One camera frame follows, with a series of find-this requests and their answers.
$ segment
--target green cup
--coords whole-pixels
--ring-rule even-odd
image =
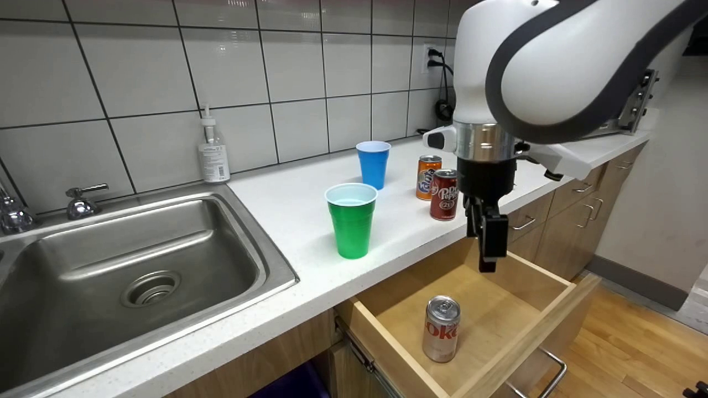
[[[365,257],[370,252],[375,188],[339,184],[324,198],[334,224],[336,252],[345,258]]]

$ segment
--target wooden floor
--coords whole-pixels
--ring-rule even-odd
[[[708,380],[708,337],[608,287],[593,298],[583,328],[561,356],[569,373],[556,398],[682,398]]]

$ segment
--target tiled wall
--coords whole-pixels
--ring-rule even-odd
[[[36,213],[69,186],[198,181],[198,108],[233,172],[436,126],[468,0],[3,0],[0,181]]]

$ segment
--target soap dispenser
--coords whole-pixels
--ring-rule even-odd
[[[203,108],[202,126],[205,139],[203,145],[198,145],[202,180],[205,184],[224,184],[229,180],[227,152],[224,138],[218,135],[217,120],[211,116],[207,108]]]

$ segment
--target faucet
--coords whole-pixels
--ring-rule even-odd
[[[18,235],[34,226],[34,214],[18,199],[12,199],[0,184],[0,231],[4,235]]]
[[[69,188],[66,198],[70,198],[66,207],[66,219],[84,219],[99,213],[99,207],[89,201],[84,193],[109,191],[109,184],[94,184],[87,188]]]

